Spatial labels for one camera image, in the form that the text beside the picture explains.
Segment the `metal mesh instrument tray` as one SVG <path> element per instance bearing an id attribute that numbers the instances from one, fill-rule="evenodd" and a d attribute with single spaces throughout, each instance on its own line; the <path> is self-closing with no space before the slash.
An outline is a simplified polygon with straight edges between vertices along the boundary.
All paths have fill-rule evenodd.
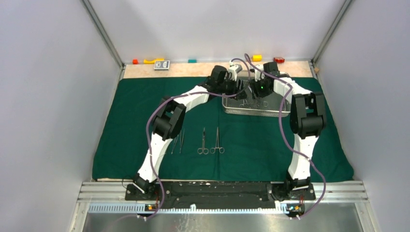
<path id="1" fill-rule="evenodd" d="M 282 90 L 280 93 L 273 91 L 269 96 L 260 98 L 269 103 L 268 107 L 255 107 L 255 99 L 252 96 L 252 92 L 249 86 L 250 80 L 254 79 L 254 73 L 251 74 L 251 78 L 247 76 L 247 73 L 244 75 L 238 74 L 238 79 L 243 80 L 244 89 L 247 93 L 247 100 L 251 104 L 250 109 L 240 108 L 239 105 L 243 100 L 236 100 L 235 98 L 223 98 L 222 107 L 226 113 L 236 114 L 236 115 L 248 115 L 248 116 L 271 116 L 278 117 L 280 104 L 283 99 L 283 95 L 286 93 L 285 90 Z"/>

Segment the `steel tweezers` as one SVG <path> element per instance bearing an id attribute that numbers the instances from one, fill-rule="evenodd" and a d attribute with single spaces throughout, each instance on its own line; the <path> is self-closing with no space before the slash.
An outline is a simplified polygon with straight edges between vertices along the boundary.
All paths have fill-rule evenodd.
<path id="1" fill-rule="evenodd" d="M 184 135 L 185 135 L 185 129 L 183 129 L 181 131 L 181 135 L 180 135 L 180 146 L 179 146 L 179 153 L 180 154 L 182 153 L 182 147 L 183 147 L 183 144 L 184 144 Z"/>
<path id="2" fill-rule="evenodd" d="M 178 142 L 178 138 L 179 138 L 179 135 L 173 140 L 173 145 L 172 145 L 172 149 L 171 149 L 171 154 L 174 153 L 175 147 L 176 147 L 177 142 Z"/>

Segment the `surgical scissors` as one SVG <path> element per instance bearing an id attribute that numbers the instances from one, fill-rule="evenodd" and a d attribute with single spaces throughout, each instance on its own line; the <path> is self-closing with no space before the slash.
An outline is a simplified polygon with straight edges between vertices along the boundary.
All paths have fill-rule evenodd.
<path id="1" fill-rule="evenodd" d="M 201 146 L 197 149 L 197 153 L 198 153 L 199 155 L 202 155 L 202 154 L 205 154 L 205 155 L 206 155 L 206 154 L 209 153 L 209 149 L 206 148 L 205 144 L 206 144 L 206 133 L 205 133 L 205 128 L 203 128 L 202 139 L 201 139 Z"/>

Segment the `surgical forceps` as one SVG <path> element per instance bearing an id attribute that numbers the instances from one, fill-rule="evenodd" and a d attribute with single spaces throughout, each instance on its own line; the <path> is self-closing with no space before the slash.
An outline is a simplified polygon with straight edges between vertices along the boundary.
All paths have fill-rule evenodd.
<path id="1" fill-rule="evenodd" d="M 247 99 L 244 99 L 243 102 L 239 105 L 240 108 L 250 109 L 251 104 L 248 102 Z"/>

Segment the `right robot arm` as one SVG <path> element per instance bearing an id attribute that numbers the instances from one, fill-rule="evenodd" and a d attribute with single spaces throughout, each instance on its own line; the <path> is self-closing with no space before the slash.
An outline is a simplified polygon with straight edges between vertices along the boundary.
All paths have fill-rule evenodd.
<path id="1" fill-rule="evenodd" d="M 310 161 L 314 146 L 326 127 L 325 97 L 298 85 L 287 74 L 278 70 L 276 62 L 253 65 L 254 78 L 250 88 L 254 96 L 282 97 L 280 110 L 290 103 L 290 128 L 294 134 L 293 157 L 288 168 L 283 192 L 289 199 L 297 199 L 310 185 Z"/>

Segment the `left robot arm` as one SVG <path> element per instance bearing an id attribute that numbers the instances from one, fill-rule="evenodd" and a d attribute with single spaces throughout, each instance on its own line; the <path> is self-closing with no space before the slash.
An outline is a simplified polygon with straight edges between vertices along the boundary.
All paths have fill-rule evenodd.
<path id="1" fill-rule="evenodd" d="M 193 89 L 175 97 L 162 99 L 158 109 L 149 118 L 148 125 L 152 128 L 152 134 L 147 155 L 133 178 L 133 185 L 142 199 L 149 200 L 154 196 L 154 182 L 161 161 L 167 147 L 181 132 L 186 112 L 216 96 L 243 97 L 243 82 L 237 77 L 241 71 L 240 64 L 231 64 L 229 68 L 216 65 L 211 75 Z"/>

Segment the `yellow wooden block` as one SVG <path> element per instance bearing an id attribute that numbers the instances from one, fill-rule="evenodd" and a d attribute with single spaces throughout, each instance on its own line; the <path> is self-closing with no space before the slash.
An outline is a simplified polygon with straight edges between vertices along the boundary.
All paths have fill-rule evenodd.
<path id="1" fill-rule="evenodd" d="M 252 56 L 252 61 L 253 62 L 259 62 L 263 59 L 262 55 L 253 55 Z"/>

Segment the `red toy block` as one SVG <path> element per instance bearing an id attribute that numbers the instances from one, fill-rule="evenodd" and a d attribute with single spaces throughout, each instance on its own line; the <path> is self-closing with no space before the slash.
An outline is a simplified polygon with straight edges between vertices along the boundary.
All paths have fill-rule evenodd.
<path id="1" fill-rule="evenodd" d="M 283 57 L 273 57 L 273 61 L 277 62 L 277 63 L 284 63 L 285 58 L 283 58 Z"/>

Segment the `playing card box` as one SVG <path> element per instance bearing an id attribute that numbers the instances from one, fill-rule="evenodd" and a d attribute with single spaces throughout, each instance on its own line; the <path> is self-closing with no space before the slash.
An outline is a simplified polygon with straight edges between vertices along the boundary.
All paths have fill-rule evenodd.
<path id="1" fill-rule="evenodd" d="M 154 62 L 154 70 L 156 71 L 165 71 L 169 70 L 170 61 L 169 60 L 156 60 Z"/>

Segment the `yellow toy piece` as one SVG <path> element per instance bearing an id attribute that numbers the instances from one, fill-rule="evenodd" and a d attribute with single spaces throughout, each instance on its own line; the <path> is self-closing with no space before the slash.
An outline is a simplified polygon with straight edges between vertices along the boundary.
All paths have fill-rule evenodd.
<path id="1" fill-rule="evenodd" d="M 155 58 L 155 59 L 144 59 L 143 63 L 144 64 L 154 64 L 156 61 L 164 61 L 164 58 Z"/>

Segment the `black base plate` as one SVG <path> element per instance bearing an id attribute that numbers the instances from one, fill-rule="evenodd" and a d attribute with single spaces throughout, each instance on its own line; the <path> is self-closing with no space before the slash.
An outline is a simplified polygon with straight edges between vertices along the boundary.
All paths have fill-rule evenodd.
<path id="1" fill-rule="evenodd" d="M 287 191 L 282 182 L 164 181 L 147 194 L 127 185 L 125 200 L 157 203 L 162 209 L 273 209 L 285 201 L 316 200 L 313 186 Z"/>

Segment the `aluminium frame rail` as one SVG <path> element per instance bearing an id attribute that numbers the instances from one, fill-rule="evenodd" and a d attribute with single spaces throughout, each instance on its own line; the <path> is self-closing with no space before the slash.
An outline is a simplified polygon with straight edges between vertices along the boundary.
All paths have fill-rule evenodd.
<path id="1" fill-rule="evenodd" d="M 129 182 L 84 182 L 80 188 L 78 201 L 120 202 L 156 201 L 162 195 L 171 201 L 187 197 L 251 197 L 259 201 L 279 198 L 282 201 L 299 199 L 294 192 L 285 196 L 281 182 L 227 182 L 227 181 L 165 181 L 164 191 L 156 184 L 151 193 L 142 193 Z M 323 197 L 324 203 L 367 202 L 368 195 L 361 181 L 336 183 L 313 183 L 302 191 L 308 202 Z"/>

